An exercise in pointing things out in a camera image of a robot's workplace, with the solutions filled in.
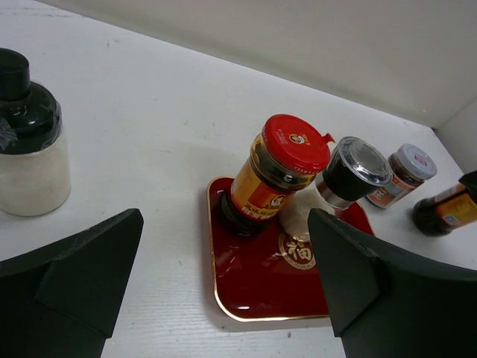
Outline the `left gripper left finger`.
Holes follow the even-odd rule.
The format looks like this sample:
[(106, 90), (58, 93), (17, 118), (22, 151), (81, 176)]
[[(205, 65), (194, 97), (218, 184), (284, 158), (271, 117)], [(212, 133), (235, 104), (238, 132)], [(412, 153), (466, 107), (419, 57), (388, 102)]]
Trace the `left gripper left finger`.
[(111, 338), (144, 219), (125, 210), (1, 262), (2, 357), (100, 357)]

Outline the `clear cap grinder bottle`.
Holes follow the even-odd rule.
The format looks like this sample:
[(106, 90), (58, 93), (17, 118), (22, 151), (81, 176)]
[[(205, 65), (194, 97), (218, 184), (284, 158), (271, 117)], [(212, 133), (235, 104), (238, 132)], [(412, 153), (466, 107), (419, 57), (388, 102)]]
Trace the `clear cap grinder bottle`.
[(338, 142), (327, 167), (312, 185), (296, 193), (279, 212), (279, 223), (292, 239), (310, 240), (308, 216), (322, 209), (338, 216), (353, 203), (391, 182), (388, 160), (371, 144), (354, 136)]

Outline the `red lid dark sauce jar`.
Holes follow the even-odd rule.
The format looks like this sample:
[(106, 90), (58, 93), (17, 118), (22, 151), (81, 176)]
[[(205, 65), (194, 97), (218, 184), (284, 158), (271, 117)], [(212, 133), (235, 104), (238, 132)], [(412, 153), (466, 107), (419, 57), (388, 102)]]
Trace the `red lid dark sauce jar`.
[(439, 237), (476, 222), (476, 186), (458, 183), (450, 189), (418, 201), (411, 220), (425, 236)]

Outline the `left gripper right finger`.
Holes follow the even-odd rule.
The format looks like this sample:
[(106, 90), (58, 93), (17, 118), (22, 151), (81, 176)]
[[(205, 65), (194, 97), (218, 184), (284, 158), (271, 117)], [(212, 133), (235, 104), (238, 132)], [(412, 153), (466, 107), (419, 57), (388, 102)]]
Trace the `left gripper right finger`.
[(347, 357), (476, 355), (474, 270), (414, 254), (320, 209), (308, 226)]

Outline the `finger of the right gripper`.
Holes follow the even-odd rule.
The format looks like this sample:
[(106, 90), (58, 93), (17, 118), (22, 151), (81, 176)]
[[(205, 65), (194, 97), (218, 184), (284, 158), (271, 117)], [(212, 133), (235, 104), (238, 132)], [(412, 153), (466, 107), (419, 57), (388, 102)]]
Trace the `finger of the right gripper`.
[(477, 201), (477, 172), (469, 172), (459, 179), (473, 201)]

